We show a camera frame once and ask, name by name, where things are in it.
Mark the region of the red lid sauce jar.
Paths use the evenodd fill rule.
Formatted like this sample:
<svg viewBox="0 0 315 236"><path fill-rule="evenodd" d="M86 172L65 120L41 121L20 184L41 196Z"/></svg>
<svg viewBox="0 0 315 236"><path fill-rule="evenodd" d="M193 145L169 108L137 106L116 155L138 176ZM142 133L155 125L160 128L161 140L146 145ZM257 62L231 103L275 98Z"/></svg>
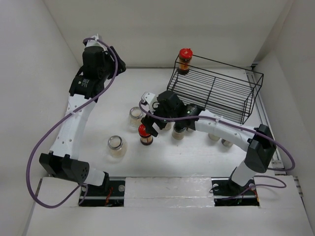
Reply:
<svg viewBox="0 0 315 236"><path fill-rule="evenodd" d="M178 55L178 73L186 75L189 72L189 65L193 56L193 51L190 48L182 48Z"/></svg>
<svg viewBox="0 0 315 236"><path fill-rule="evenodd" d="M151 134L146 132L146 127L143 124L138 127L138 133L140 135L140 142L143 145L148 146L152 144L153 137Z"/></svg>

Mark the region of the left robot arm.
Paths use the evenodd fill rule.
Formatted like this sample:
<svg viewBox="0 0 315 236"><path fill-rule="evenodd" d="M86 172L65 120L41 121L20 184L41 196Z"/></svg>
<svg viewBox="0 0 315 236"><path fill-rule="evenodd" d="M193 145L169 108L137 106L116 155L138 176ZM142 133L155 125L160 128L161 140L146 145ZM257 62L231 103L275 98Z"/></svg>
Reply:
<svg viewBox="0 0 315 236"><path fill-rule="evenodd" d="M66 115L48 154L41 154L39 162L48 174L78 184L90 184L104 195L109 191L108 174L79 160L79 148L88 117L97 101L92 100L104 90L104 82L113 75L125 72L126 64L114 47L87 46L83 51L83 66L69 89Z"/></svg>

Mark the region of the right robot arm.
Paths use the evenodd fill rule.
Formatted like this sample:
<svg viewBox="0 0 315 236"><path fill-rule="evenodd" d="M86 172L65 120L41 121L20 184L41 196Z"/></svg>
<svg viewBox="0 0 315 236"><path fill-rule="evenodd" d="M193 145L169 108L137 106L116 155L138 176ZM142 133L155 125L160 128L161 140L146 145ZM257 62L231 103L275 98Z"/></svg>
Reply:
<svg viewBox="0 0 315 236"><path fill-rule="evenodd" d="M233 170L227 182L218 184L213 192L235 197L249 186L249 181L256 174L267 172L276 150L268 126L239 125L196 104L185 104L177 94L169 90L159 95L146 92L142 95L140 104L149 107L141 122L146 132L154 137L158 135L154 124L163 129L168 122L173 122L174 131L178 133L185 129L204 132L231 142L246 152L245 159Z"/></svg>

